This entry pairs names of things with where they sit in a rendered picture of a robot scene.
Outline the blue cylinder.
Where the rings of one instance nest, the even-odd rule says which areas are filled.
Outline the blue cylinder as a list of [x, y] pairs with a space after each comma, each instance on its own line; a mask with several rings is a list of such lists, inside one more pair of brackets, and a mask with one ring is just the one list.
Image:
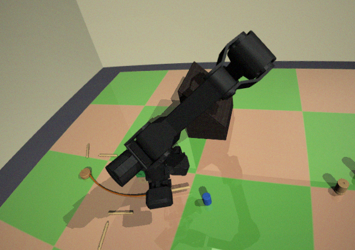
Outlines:
[[211, 196], [210, 193], [204, 193], [202, 195], [203, 201], [204, 201], [204, 205], [209, 206], [211, 205], [212, 201], [211, 201]]

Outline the round wooden button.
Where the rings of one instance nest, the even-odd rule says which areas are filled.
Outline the round wooden button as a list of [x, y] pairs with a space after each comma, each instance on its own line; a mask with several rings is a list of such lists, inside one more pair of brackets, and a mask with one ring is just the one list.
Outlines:
[[90, 177], [92, 172], [91, 172], [91, 170], [89, 168], [85, 168], [79, 174], [80, 174], [80, 177], [85, 180], [88, 177]]

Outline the brown wooden cylinder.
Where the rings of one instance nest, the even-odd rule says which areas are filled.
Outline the brown wooden cylinder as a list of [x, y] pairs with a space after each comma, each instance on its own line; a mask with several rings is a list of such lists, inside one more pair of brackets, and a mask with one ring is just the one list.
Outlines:
[[334, 191], [336, 194], [344, 195], [348, 187], [349, 182], [346, 179], [340, 178], [338, 179], [337, 184], [334, 187]]

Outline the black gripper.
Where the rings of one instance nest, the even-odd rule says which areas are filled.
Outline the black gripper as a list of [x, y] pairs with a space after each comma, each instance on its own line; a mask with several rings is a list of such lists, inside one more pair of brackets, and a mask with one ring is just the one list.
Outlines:
[[163, 161], [158, 167], [145, 171], [146, 181], [149, 183], [149, 189], [146, 191], [146, 205], [149, 209], [169, 207], [173, 204], [173, 194], [171, 191], [171, 179], [165, 179]]

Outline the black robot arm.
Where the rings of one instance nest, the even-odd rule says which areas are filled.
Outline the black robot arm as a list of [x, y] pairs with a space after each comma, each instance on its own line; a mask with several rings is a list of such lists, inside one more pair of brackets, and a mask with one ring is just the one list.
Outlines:
[[[226, 55], [230, 64], [222, 67]], [[227, 100], [237, 89], [259, 82], [274, 68], [275, 60], [253, 31], [241, 32], [221, 51], [216, 66], [206, 74], [204, 82], [168, 116], [146, 123], [124, 144], [127, 150], [105, 167], [109, 175], [123, 187], [143, 168], [148, 172], [165, 161], [165, 179], [170, 175], [186, 176], [189, 160], [180, 146], [172, 148], [180, 139], [181, 131], [207, 109], [212, 110], [220, 98]], [[239, 81], [243, 76], [248, 80]]]

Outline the green wooden block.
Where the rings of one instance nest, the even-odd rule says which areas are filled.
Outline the green wooden block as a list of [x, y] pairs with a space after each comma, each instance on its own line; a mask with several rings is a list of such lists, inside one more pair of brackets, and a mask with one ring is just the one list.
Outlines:
[[145, 171], [140, 170], [140, 171], [136, 174], [136, 177], [145, 177], [145, 174], [146, 174]]

